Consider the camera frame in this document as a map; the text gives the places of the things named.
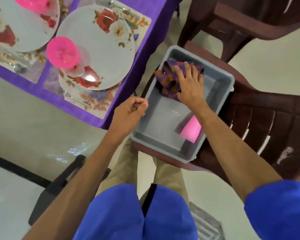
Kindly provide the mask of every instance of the left hand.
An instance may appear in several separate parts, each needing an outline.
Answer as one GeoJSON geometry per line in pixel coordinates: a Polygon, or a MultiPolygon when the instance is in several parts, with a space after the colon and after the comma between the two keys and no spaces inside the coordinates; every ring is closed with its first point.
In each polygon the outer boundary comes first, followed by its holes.
{"type": "Polygon", "coordinates": [[[136,129],[147,108],[148,101],[144,98],[129,97],[114,110],[108,133],[111,133],[119,140],[123,140],[136,129]]]}

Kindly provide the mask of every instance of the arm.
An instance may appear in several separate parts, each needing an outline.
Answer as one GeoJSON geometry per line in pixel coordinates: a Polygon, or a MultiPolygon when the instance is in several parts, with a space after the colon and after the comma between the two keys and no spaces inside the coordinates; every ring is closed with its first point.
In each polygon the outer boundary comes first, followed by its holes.
{"type": "Polygon", "coordinates": [[[280,181],[280,175],[236,135],[204,100],[204,76],[198,76],[195,66],[186,66],[186,78],[175,67],[181,93],[179,100],[195,114],[233,189],[244,202],[247,195],[258,187],[280,181]]]}
{"type": "Polygon", "coordinates": [[[40,216],[23,240],[70,240],[96,195],[111,158],[144,116],[148,102],[130,97],[114,111],[112,123],[99,147],[76,176],[40,216]]]}

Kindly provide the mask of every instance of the hand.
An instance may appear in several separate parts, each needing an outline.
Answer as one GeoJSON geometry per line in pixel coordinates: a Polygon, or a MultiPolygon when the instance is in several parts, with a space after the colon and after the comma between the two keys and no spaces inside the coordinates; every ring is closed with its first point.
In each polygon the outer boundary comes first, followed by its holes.
{"type": "Polygon", "coordinates": [[[204,76],[203,74],[199,75],[195,66],[192,67],[192,71],[187,62],[184,63],[184,66],[186,78],[177,65],[174,67],[178,74],[181,88],[181,93],[178,92],[177,96],[191,111],[196,112],[196,110],[202,109],[203,106],[207,105],[204,100],[204,76]]]}
{"type": "Polygon", "coordinates": [[[108,133],[111,133],[115,138],[122,141],[136,129],[141,117],[145,115],[147,108],[148,101],[144,98],[129,97],[114,110],[108,133]]]}

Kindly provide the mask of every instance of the pink cup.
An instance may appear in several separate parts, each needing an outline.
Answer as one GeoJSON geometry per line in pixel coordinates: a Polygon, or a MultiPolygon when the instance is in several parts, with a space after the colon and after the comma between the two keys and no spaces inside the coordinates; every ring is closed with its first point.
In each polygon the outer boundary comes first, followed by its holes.
{"type": "Polygon", "coordinates": [[[196,116],[192,116],[188,124],[182,130],[180,136],[184,139],[195,143],[201,131],[201,125],[196,116]]]}
{"type": "Polygon", "coordinates": [[[21,7],[34,13],[44,13],[48,9],[48,0],[15,0],[21,7]]]}
{"type": "Polygon", "coordinates": [[[78,65],[80,54],[72,40],[66,37],[55,37],[47,45],[47,56],[52,65],[71,69],[78,65]]]}

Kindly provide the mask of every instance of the brown plastic chair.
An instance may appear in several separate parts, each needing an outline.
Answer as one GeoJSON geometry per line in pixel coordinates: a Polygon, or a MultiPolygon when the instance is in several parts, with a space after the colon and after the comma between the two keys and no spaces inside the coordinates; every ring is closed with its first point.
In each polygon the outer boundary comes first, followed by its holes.
{"type": "MultiPolygon", "coordinates": [[[[249,129],[244,141],[256,152],[270,136],[260,156],[284,179],[300,180],[300,96],[255,90],[236,69],[199,45],[189,41],[185,49],[235,77],[234,92],[228,96],[219,117],[241,138],[249,129]]],[[[210,171],[230,184],[207,140],[197,158],[187,164],[139,143],[135,147],[183,169],[210,171]]]]}
{"type": "Polygon", "coordinates": [[[300,0],[192,0],[178,45],[200,30],[223,42],[228,63],[254,38],[279,39],[300,28],[300,0]]]}

